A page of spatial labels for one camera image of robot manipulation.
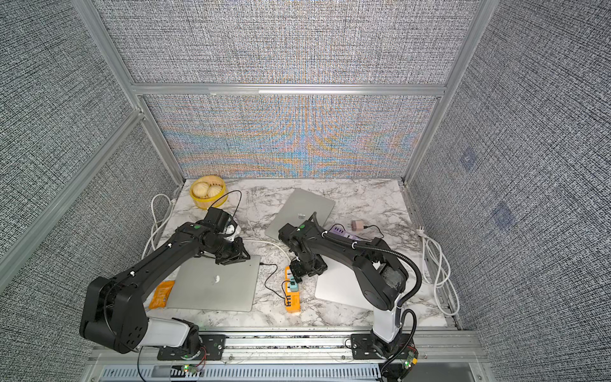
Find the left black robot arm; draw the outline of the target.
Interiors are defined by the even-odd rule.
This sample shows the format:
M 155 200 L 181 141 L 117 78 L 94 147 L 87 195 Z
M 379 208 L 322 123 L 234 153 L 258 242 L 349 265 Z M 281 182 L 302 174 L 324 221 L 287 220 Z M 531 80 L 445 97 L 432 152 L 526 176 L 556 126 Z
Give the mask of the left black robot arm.
M 186 261 L 210 254 L 217 265 L 250 258 L 232 214 L 209 208 L 205 217 L 187 222 L 153 253 L 108 279 L 89 283 L 80 335 L 118 353 L 143 346 L 171 348 L 182 357 L 200 352 L 199 327 L 183 319 L 149 318 L 144 302 L 157 286 Z

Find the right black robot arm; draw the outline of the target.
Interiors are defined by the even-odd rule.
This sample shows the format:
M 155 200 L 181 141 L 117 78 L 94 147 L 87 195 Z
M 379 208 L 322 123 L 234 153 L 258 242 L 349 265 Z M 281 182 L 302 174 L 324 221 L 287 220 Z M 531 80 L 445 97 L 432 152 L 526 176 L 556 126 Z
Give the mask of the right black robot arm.
M 391 360 L 412 343 L 414 334 L 401 338 L 406 316 L 415 315 L 405 304 L 423 284 L 422 272 L 412 259 L 380 238 L 353 240 L 323 229 L 316 213 L 299 226 L 285 224 L 278 238 L 295 254 L 290 270 L 296 283 L 327 272 L 326 258 L 353 272 L 362 296 L 374 308 L 370 339 L 379 357 Z

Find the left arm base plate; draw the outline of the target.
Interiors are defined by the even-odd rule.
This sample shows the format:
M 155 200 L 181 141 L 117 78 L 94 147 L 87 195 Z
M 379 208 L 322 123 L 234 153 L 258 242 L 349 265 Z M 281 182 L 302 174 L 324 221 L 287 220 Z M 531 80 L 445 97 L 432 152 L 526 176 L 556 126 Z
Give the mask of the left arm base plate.
M 158 361 L 220 361 L 227 337 L 224 334 L 200 334 L 196 340 L 188 337 L 179 347 L 162 347 L 157 354 Z

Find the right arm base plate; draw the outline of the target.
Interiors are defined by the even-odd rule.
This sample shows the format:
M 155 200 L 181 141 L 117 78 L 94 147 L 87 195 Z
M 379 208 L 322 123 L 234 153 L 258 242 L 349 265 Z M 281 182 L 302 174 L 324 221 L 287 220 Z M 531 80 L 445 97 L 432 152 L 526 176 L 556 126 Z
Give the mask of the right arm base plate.
M 398 359 L 418 356 L 418 350 L 409 334 L 399 334 L 395 340 L 387 344 L 371 332 L 354 333 L 350 335 L 349 347 L 354 360 L 386 360 L 396 354 Z

